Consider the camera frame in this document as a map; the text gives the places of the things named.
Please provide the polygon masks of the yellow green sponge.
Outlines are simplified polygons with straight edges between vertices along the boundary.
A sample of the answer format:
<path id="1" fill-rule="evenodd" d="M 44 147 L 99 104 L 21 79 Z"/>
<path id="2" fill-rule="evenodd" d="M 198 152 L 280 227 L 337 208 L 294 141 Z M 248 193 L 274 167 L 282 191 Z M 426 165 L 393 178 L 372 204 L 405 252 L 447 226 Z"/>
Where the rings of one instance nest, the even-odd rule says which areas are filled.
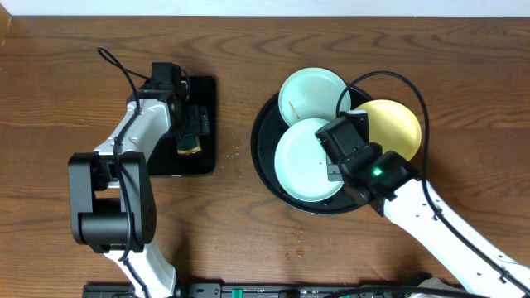
<path id="1" fill-rule="evenodd" d="M 200 138 L 198 136 L 183 137 L 177 141 L 177 153 L 187 156 L 202 152 Z"/>

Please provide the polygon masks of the light blue plate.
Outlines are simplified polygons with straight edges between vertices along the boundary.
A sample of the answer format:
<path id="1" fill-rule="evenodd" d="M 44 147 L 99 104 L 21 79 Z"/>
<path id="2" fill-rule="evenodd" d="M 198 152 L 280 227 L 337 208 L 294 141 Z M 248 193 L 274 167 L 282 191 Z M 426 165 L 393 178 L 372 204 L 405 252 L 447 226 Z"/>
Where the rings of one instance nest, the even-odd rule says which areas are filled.
<path id="1" fill-rule="evenodd" d="M 334 72 L 317 67 L 298 70 L 283 83 L 278 95 L 282 119 L 289 126 L 308 119 L 331 121 L 346 83 Z"/>
<path id="2" fill-rule="evenodd" d="M 274 170 L 280 186 L 293 198 L 315 203 L 330 198 L 343 181 L 329 181 L 327 155 L 316 132 L 329 122 L 320 118 L 301 120 L 280 138 L 274 154 Z"/>

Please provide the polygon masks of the yellow plate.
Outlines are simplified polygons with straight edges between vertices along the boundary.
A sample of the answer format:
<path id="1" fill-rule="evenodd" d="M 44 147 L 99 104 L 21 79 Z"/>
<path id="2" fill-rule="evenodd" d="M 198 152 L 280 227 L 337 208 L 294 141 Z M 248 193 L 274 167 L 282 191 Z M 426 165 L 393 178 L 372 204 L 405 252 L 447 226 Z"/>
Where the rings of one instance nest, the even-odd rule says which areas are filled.
<path id="1" fill-rule="evenodd" d="M 362 103 L 369 120 L 369 140 L 383 148 L 383 153 L 394 151 L 407 161 L 418 152 L 422 143 L 422 129 L 416 115 L 405 105 L 387 99 Z"/>

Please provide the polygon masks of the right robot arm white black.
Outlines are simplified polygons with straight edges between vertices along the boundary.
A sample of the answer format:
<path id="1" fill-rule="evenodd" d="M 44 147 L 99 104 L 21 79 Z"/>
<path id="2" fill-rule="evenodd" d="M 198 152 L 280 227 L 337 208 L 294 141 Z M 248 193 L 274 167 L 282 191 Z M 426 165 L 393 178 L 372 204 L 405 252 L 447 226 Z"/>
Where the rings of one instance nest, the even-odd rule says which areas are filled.
<path id="1" fill-rule="evenodd" d="M 317 130 L 316 138 L 361 203 L 413 236 L 468 292 L 529 295 L 528 267 L 466 223 L 404 157 L 370 142 L 367 117 L 337 118 Z"/>

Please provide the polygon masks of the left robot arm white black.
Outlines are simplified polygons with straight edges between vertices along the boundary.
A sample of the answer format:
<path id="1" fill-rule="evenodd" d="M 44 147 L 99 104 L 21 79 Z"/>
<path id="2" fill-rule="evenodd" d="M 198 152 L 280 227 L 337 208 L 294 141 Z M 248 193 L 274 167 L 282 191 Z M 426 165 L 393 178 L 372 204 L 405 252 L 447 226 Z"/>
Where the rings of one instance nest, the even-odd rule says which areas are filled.
<path id="1" fill-rule="evenodd" d="M 131 282 L 96 286 L 85 295 L 182 297 L 177 270 L 155 240 L 153 177 L 208 175 L 216 162 L 217 84 L 155 62 L 126 102 L 111 135 L 68 162 L 75 241 L 115 262 Z"/>

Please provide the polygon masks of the black square tray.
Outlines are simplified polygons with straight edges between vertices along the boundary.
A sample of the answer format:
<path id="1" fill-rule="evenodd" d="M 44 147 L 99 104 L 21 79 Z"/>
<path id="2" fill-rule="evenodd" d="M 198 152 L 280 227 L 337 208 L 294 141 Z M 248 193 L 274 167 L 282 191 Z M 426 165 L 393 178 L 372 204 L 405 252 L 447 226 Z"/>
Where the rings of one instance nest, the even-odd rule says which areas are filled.
<path id="1" fill-rule="evenodd" d="M 217 145 L 217 85 L 212 76 L 190 77 L 191 105 L 208 118 L 210 133 L 199 136 L 200 152 L 182 155 L 177 151 L 177 135 L 172 127 L 156 144 L 147 163 L 151 176 L 208 175 L 215 167 Z"/>

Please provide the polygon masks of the black round tray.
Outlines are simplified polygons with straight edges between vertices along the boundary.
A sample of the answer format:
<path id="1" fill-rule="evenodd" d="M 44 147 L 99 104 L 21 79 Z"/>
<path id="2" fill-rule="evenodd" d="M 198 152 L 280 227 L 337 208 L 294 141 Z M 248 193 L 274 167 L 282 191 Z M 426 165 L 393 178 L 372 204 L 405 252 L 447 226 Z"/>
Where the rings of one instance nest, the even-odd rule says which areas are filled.
<path id="1" fill-rule="evenodd" d="M 280 185 L 274 168 L 274 156 L 283 133 L 289 128 L 278 107 L 279 93 L 274 94 L 257 115 L 251 134 L 253 165 L 262 183 L 283 203 L 310 214 L 345 214 L 362 207 L 355 201 L 355 193 L 341 187 L 330 198 L 318 202 L 304 202 L 290 196 Z"/>

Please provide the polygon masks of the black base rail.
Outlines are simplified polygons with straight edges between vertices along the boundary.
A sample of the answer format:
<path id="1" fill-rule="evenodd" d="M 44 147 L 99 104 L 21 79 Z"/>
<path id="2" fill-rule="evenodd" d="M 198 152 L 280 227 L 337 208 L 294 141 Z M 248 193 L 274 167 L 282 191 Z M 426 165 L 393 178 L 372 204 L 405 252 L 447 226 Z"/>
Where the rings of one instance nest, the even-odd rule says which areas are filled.
<path id="1" fill-rule="evenodd" d="M 186 298 L 321 298 L 413 297 L 416 286 L 223 285 L 214 282 L 177 282 L 170 297 Z"/>

